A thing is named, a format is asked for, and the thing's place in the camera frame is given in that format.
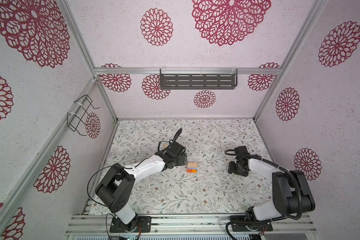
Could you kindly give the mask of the plain light wood block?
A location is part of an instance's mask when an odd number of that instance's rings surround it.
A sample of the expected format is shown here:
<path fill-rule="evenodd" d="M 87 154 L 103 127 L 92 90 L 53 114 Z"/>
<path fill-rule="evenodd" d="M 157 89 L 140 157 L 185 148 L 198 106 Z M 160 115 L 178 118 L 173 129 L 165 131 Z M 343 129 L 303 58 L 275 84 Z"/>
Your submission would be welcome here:
<path fill-rule="evenodd" d="M 188 162 L 187 168 L 188 169 L 197 169 L 198 168 L 198 163 L 196 163 L 196 162 Z"/>

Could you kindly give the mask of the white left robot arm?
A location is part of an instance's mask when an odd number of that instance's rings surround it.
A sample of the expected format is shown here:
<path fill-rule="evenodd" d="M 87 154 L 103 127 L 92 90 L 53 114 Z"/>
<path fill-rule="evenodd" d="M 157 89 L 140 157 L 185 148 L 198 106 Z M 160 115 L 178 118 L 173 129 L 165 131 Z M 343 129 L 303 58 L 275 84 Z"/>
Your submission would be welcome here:
<path fill-rule="evenodd" d="M 95 194 L 124 225 L 133 225 L 137 213 L 128 201 L 134 185 L 153 174 L 184 166 L 185 155 L 186 148 L 172 141 L 166 148 L 138 164 L 126 167 L 114 164 L 96 187 Z"/>

